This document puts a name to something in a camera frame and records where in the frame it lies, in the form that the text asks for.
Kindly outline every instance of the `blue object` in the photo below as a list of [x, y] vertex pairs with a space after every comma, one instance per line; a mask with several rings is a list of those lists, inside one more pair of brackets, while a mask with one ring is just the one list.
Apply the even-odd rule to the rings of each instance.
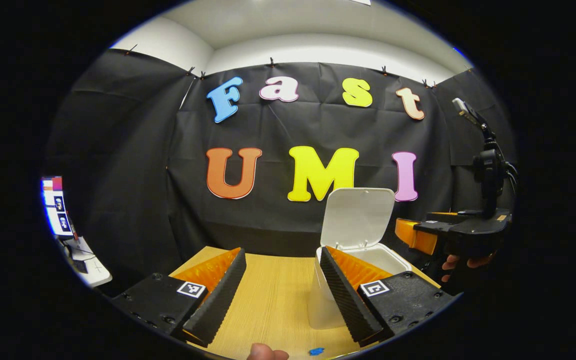
[[214, 111], [216, 112], [215, 123], [221, 123], [224, 119], [237, 112], [237, 105], [231, 104], [230, 100], [240, 100], [240, 91], [238, 91], [236, 86], [243, 83], [244, 80], [241, 77], [235, 76], [208, 92], [206, 98], [212, 100], [212, 105], [214, 105]]
[[319, 355], [321, 353], [324, 352], [324, 348], [323, 347], [318, 347], [318, 348], [314, 348], [311, 351], [309, 351], [310, 356], [315, 356], [315, 355]]

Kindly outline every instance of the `white desk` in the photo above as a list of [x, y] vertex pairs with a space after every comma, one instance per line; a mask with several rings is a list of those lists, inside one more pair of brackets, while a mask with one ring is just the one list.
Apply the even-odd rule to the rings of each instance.
[[64, 243], [68, 244], [72, 249], [73, 260], [83, 260], [86, 264], [88, 273], [79, 272], [77, 269], [75, 269], [75, 273], [77, 273], [81, 280], [88, 284], [89, 287], [98, 287], [113, 279], [108, 269], [106, 269], [97, 256], [94, 255], [93, 251], [90, 250], [90, 247], [82, 236], [79, 237], [78, 242], [75, 241], [75, 239], [71, 239], [64, 241]]

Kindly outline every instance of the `white wall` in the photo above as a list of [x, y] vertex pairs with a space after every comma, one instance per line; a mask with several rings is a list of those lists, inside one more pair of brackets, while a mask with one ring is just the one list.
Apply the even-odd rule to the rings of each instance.
[[200, 75], [214, 49], [199, 36], [167, 18], [158, 17], [124, 35], [111, 48], [130, 50], [162, 59]]
[[205, 68], [207, 74], [276, 63], [322, 62], [361, 66], [404, 76], [442, 82], [455, 73], [438, 63], [404, 48], [380, 41], [335, 34], [288, 34], [253, 39], [215, 50]]

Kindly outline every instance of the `finger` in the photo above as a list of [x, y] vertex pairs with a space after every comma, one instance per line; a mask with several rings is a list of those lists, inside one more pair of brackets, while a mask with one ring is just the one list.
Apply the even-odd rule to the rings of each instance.
[[290, 355], [286, 351], [283, 350], [275, 350], [274, 351], [274, 360], [288, 360]]
[[250, 346], [250, 355], [246, 360], [275, 360], [275, 353], [267, 344], [256, 342]]
[[457, 262], [444, 262], [441, 268], [444, 270], [452, 270], [457, 267]]
[[459, 261], [459, 255], [448, 255], [448, 258], [446, 258], [447, 263], [456, 263], [458, 261]]
[[482, 265], [486, 265], [490, 262], [490, 256], [485, 257], [472, 257], [468, 259], [467, 265], [469, 268], [478, 268]]

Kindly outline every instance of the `clip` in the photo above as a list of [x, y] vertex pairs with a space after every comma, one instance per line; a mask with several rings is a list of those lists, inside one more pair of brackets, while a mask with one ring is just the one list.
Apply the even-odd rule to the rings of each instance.
[[133, 47], [132, 47], [130, 50], [126, 51], [126, 53], [125, 53], [125, 54], [123, 54], [123, 55], [124, 55], [124, 57], [125, 57], [126, 55], [130, 54], [130, 52], [131, 52], [131, 51], [132, 51], [134, 48], [136, 48], [136, 47], [137, 47], [137, 45], [139, 45], [139, 44], [138, 44], [138, 43], [134, 44], [134, 46], [133, 46]]

